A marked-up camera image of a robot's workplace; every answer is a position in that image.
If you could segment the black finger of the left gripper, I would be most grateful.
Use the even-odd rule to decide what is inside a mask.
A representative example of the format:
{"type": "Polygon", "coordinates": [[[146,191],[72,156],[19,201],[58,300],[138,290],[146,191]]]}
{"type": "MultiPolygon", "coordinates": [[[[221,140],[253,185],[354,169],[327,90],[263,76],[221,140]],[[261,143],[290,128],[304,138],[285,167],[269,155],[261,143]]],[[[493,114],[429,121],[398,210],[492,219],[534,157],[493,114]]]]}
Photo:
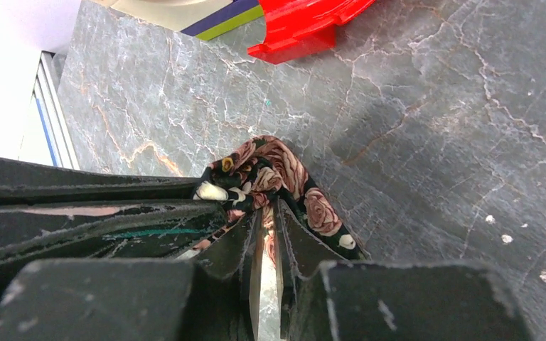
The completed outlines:
{"type": "Polygon", "coordinates": [[[0,205],[189,199],[198,178],[112,175],[0,158],[0,205]]]}
{"type": "Polygon", "coordinates": [[[0,208],[0,300],[16,274],[37,259],[175,257],[226,221],[218,204],[191,200],[0,208]]]}

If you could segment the black pink floral tie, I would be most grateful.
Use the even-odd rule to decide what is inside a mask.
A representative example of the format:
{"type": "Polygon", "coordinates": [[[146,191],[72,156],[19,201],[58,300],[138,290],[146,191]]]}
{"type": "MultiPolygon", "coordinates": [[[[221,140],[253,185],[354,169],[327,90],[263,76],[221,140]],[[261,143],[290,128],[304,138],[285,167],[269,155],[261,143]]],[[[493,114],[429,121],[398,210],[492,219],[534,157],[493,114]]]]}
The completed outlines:
{"type": "Polygon", "coordinates": [[[208,248],[257,210],[263,211],[266,241],[271,242],[272,204],[281,199],[299,224],[335,253],[349,260],[367,258],[304,164],[275,136],[253,137],[230,155],[213,161],[203,171],[192,198],[217,201],[227,213],[227,223],[193,246],[195,251],[208,248]]]}

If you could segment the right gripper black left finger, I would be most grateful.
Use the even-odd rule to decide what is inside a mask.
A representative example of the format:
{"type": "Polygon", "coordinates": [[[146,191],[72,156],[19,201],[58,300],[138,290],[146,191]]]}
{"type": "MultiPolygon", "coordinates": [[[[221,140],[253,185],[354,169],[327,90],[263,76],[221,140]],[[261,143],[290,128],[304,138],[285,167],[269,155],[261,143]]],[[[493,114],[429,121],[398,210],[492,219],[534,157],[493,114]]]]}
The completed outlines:
{"type": "Polygon", "coordinates": [[[257,217],[166,258],[27,263],[0,300],[0,340],[253,340],[257,217]]]}

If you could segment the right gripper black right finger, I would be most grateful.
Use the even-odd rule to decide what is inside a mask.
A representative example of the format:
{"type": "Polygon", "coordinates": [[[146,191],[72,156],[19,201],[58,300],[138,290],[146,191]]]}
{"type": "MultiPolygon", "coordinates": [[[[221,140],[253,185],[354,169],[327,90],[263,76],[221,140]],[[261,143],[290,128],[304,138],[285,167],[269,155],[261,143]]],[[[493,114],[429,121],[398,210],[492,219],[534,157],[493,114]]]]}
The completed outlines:
{"type": "Polygon", "coordinates": [[[518,302],[475,261],[346,261],[274,204],[285,340],[531,340],[518,302]]]}

